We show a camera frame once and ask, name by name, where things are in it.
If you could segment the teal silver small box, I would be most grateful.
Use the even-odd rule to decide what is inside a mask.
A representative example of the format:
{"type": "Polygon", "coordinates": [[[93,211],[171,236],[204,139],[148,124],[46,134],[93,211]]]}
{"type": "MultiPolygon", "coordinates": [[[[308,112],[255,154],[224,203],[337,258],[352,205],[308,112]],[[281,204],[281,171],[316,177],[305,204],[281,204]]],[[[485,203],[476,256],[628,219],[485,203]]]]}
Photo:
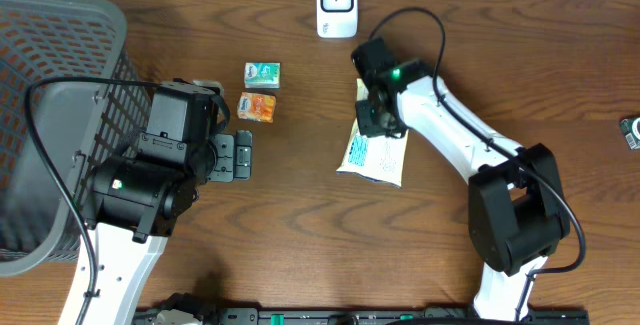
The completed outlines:
{"type": "Polygon", "coordinates": [[[244,68],[246,88],[279,89],[281,64],[274,62],[247,62],[244,68]]]}

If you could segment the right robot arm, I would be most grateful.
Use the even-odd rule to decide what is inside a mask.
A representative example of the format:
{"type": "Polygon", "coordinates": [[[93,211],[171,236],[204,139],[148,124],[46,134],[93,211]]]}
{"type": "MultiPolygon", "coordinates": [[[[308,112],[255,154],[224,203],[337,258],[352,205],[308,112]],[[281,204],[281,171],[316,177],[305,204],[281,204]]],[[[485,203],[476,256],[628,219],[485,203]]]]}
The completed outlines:
{"type": "Polygon", "coordinates": [[[356,103],[361,133],[403,137],[414,130],[468,185],[468,231],[484,262],[475,313],[526,319],[531,271],[542,269],[570,232],[552,152],[501,135],[466,108],[426,62],[399,62],[380,38],[359,45],[351,59],[368,91],[356,103]]]}

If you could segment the green Zam-Buk tin box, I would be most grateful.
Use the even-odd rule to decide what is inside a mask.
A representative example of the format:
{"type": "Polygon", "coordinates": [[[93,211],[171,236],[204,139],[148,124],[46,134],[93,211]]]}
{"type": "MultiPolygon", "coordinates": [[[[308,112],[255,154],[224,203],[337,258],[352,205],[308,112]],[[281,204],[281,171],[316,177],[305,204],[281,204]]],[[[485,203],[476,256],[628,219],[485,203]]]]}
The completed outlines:
{"type": "Polygon", "coordinates": [[[638,116],[624,118],[620,121],[621,132],[630,150],[639,149],[639,122],[638,116]]]}

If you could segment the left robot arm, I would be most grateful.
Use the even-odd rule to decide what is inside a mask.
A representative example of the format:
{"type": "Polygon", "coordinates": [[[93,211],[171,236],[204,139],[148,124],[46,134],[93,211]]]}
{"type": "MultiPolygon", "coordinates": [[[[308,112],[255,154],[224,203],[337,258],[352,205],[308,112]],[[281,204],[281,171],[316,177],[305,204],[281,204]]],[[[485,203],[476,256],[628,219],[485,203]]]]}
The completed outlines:
{"type": "Polygon", "coordinates": [[[200,186],[247,180],[253,135],[225,133],[230,110],[216,81],[181,79],[155,91],[145,128],[134,136],[135,156],[116,150],[87,179],[83,217],[97,260],[80,252],[59,318],[62,324],[129,324],[145,283],[163,254],[177,218],[200,186]]]}

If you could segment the orange small box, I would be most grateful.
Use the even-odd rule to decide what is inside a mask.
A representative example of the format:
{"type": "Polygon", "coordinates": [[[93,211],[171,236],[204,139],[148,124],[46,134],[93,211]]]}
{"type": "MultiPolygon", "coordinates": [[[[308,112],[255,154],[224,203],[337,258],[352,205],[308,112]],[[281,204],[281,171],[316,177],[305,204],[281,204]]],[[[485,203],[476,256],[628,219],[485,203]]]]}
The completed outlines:
{"type": "Polygon", "coordinates": [[[240,119],[272,123],[275,107],[276,97],[273,95],[242,92],[237,106],[237,115],[240,119]]]}

